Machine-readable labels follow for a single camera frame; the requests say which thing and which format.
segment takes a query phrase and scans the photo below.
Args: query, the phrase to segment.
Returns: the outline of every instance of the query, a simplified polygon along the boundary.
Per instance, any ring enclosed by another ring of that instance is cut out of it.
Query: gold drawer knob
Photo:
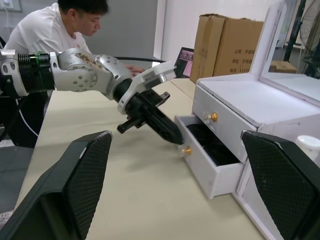
[[[187,146],[186,148],[183,147],[182,145],[178,147],[178,154],[180,158],[183,158],[185,155],[191,155],[192,154],[192,149],[190,146]]]
[[[205,113],[204,114],[204,121],[208,124],[211,121],[212,122],[217,122],[218,121],[218,114],[216,112],[214,113]]]

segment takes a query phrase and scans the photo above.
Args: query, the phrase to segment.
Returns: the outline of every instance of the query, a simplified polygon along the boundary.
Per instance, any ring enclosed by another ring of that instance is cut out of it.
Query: white bottle
[[[316,162],[320,152],[320,140],[307,135],[298,136],[295,144],[314,162]]]

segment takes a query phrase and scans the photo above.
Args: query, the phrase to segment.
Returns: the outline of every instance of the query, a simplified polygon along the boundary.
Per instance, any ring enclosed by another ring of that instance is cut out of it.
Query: electrical outlet
[[[15,9],[13,0],[0,0],[1,7],[6,8],[7,10]]]
[[[19,0],[0,0],[0,10],[21,11]]]

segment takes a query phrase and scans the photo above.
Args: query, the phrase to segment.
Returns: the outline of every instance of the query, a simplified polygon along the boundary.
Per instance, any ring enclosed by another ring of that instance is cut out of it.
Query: mirror
[[[320,0],[284,2],[260,80],[320,107]],[[297,13],[302,24],[290,50]]]

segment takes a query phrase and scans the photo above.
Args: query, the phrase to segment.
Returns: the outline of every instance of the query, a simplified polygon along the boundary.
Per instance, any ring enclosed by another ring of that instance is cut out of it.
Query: open drawer
[[[184,158],[207,197],[212,199],[215,196],[235,192],[244,169],[244,164],[239,162],[231,152],[232,159],[224,160],[222,164],[218,162],[219,159],[218,161],[214,159],[213,155],[210,157],[208,146],[206,146],[207,149],[205,150],[189,129],[194,125],[203,125],[203,122],[197,116],[176,116],[174,121],[184,139],[184,144],[181,146]],[[214,136],[214,133],[209,128],[207,132]]]

